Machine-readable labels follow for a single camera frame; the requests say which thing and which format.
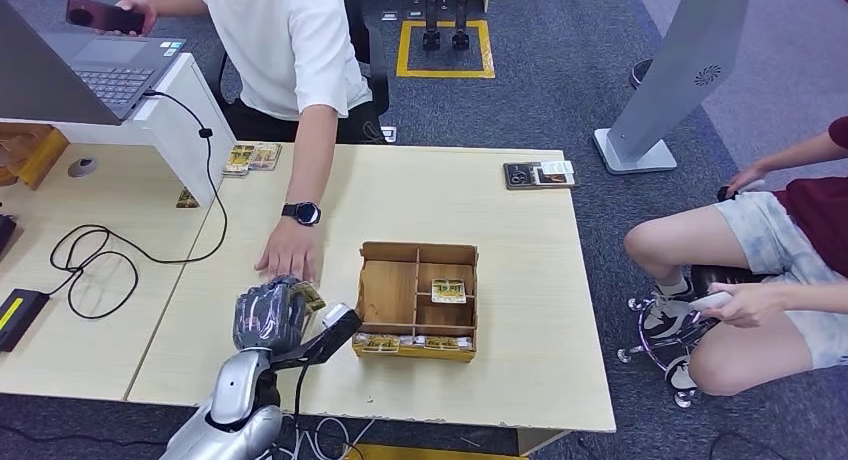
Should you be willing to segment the person's right hand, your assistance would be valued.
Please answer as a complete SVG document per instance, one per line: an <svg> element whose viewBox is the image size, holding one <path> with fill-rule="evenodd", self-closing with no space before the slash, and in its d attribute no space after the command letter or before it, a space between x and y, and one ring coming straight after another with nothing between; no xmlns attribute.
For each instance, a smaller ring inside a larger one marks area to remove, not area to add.
<svg viewBox="0 0 848 460"><path fill-rule="evenodd" d="M158 13L151 0L120 0L115 4L127 12L137 13L143 16L142 26L129 30L130 35L147 35L154 27Z"/></svg>
<svg viewBox="0 0 848 460"><path fill-rule="evenodd" d="M770 170L767 166L763 166L759 162L752 163L728 181L728 184L725 186L724 197L730 198L737 193L749 190L752 188L752 184L762 184L769 172Z"/></svg>

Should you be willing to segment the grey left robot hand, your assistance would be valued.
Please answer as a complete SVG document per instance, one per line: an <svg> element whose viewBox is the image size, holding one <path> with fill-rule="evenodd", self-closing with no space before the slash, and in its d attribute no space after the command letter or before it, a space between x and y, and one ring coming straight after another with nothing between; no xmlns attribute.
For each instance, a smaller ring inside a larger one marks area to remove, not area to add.
<svg viewBox="0 0 848 460"><path fill-rule="evenodd" d="M282 276L238 296L232 328L237 350L262 348L282 354L301 345L307 313L301 283Z"/></svg>

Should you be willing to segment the person's left hand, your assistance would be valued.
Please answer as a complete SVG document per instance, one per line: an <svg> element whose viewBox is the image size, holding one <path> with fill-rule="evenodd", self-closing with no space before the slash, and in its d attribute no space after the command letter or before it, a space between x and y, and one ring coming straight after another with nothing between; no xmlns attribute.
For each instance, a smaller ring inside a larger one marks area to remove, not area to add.
<svg viewBox="0 0 848 460"><path fill-rule="evenodd" d="M254 270L268 278L292 276L304 281L316 281L321 246L320 230L317 227L301 225L293 218L281 217L271 231Z"/></svg>
<svg viewBox="0 0 848 460"><path fill-rule="evenodd" d="M784 311L787 288L781 283L714 283L711 292L726 293L730 299L704 314L734 327L759 327L769 316Z"/></svg>

